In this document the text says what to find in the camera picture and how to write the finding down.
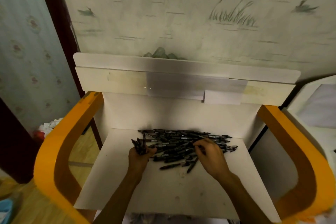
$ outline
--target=pile of pens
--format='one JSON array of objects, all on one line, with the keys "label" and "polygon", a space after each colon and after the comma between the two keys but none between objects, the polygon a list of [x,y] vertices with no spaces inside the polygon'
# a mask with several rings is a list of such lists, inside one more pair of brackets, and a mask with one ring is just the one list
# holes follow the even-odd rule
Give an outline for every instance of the pile of pens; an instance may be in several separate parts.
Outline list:
[{"label": "pile of pens", "polygon": [[171,163],[183,160],[183,162],[180,163],[163,166],[160,168],[161,170],[182,166],[189,167],[187,174],[190,173],[198,161],[193,143],[204,138],[209,138],[215,142],[223,153],[233,152],[238,148],[238,146],[227,145],[227,143],[230,142],[227,139],[232,138],[228,135],[219,136],[208,132],[191,130],[165,130],[158,128],[153,130],[138,130],[138,132],[142,133],[142,140],[139,138],[137,141],[132,140],[138,154],[145,154],[145,142],[151,142],[154,144],[148,147],[157,148],[156,154],[152,157],[153,161]]}]

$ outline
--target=bird painting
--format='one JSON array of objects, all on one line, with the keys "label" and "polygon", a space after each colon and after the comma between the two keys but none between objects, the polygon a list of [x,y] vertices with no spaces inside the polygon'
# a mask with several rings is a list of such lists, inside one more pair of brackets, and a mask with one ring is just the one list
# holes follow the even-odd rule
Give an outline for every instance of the bird painting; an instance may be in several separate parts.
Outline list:
[{"label": "bird painting", "polygon": [[312,12],[313,10],[315,10],[316,8],[318,8],[318,6],[316,7],[310,7],[310,5],[305,5],[305,2],[307,0],[302,0],[300,2],[300,5],[297,5],[294,9],[294,12],[297,12],[297,13],[309,13],[309,12]]},{"label": "bird painting", "polygon": [[89,8],[89,7],[85,11],[83,11],[83,10],[77,10],[77,11],[79,12],[80,15],[95,17],[95,14],[93,13],[91,8]]}]

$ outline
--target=floor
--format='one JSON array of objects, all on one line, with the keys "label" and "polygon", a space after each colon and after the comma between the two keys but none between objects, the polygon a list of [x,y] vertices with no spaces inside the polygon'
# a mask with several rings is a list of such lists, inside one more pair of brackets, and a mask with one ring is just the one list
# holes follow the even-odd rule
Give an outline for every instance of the floor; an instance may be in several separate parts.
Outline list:
[{"label": "floor", "polygon": [[[92,129],[89,128],[76,142],[69,158],[69,167],[78,183],[83,186],[99,153]],[[14,191],[19,198],[18,214],[11,224],[72,224],[63,211],[40,193],[34,180],[19,185],[9,178],[0,178],[0,198]]]}]

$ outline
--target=chair seat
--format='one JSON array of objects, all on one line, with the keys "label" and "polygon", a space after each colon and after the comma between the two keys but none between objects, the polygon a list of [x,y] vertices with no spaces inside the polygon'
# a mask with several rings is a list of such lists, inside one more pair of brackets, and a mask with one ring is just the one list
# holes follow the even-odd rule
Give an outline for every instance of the chair seat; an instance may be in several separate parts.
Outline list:
[{"label": "chair seat", "polygon": [[[136,130],[110,129],[104,145],[75,203],[78,209],[101,210],[124,178],[128,167],[131,139]],[[225,154],[230,170],[271,222],[280,222],[242,139],[233,138],[235,152]],[[159,170],[162,162],[149,161],[140,184],[133,193],[127,212],[165,213],[208,218],[238,219],[231,200],[220,184],[198,162],[189,174],[187,167]]]}]

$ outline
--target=curved wooden armrest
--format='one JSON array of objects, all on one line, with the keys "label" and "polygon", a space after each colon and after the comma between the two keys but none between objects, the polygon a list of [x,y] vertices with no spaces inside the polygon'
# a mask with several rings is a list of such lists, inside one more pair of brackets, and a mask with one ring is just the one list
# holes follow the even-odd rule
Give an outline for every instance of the curved wooden armrest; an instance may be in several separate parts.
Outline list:
[{"label": "curved wooden armrest", "polygon": [[86,93],[44,139],[35,161],[36,186],[76,223],[89,222],[73,207],[82,188],[70,172],[69,156],[103,102],[101,92]]},{"label": "curved wooden armrest", "polygon": [[307,221],[329,210],[335,199],[335,178],[328,162],[276,106],[263,105],[257,114],[294,162],[298,183],[275,203],[283,223]]}]

